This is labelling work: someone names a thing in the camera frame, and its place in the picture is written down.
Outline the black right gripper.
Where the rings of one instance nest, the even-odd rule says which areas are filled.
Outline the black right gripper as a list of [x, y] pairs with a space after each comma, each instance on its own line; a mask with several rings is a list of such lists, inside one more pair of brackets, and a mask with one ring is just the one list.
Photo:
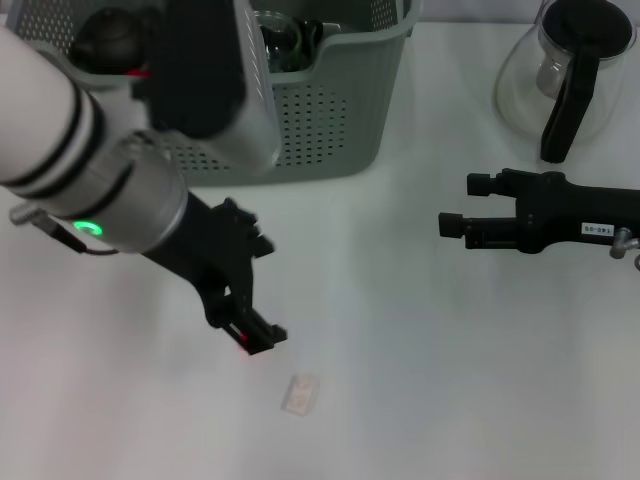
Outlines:
[[639, 236], [639, 192], [631, 189], [580, 186], [558, 172], [531, 174], [503, 169], [494, 176], [470, 173], [467, 194], [515, 197], [515, 218], [466, 218], [440, 213], [439, 234], [463, 239], [465, 248], [518, 249], [538, 254], [563, 242], [614, 247]]

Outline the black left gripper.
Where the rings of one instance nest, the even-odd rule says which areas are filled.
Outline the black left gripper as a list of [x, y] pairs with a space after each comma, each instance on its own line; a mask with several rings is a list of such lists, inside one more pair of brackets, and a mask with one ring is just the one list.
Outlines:
[[252, 308], [252, 259], [274, 252], [254, 214], [230, 198], [210, 207], [190, 193], [177, 226], [143, 256], [190, 283], [209, 324], [256, 355], [288, 339], [284, 328]]

